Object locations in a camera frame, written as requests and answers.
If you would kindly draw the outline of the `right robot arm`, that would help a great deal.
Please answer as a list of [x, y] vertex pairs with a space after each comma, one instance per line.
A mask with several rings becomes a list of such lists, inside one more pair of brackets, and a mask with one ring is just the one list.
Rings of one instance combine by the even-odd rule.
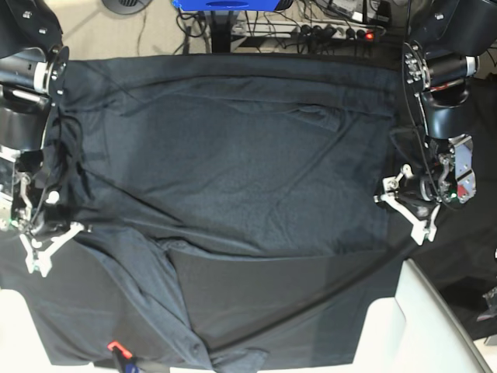
[[69, 49], [44, 1], [1, 3], [1, 230], [13, 231], [29, 273], [46, 277], [59, 249], [90, 227], [63, 189], [81, 161], [66, 152], [60, 110]]

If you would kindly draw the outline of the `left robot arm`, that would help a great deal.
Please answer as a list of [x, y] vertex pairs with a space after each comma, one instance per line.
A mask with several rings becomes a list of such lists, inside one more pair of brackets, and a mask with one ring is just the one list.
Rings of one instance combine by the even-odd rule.
[[419, 246], [435, 239], [441, 207], [459, 210], [476, 194], [471, 78], [495, 39], [494, 1], [431, 1], [407, 16], [402, 89], [421, 164], [383, 178], [374, 200], [410, 223]]

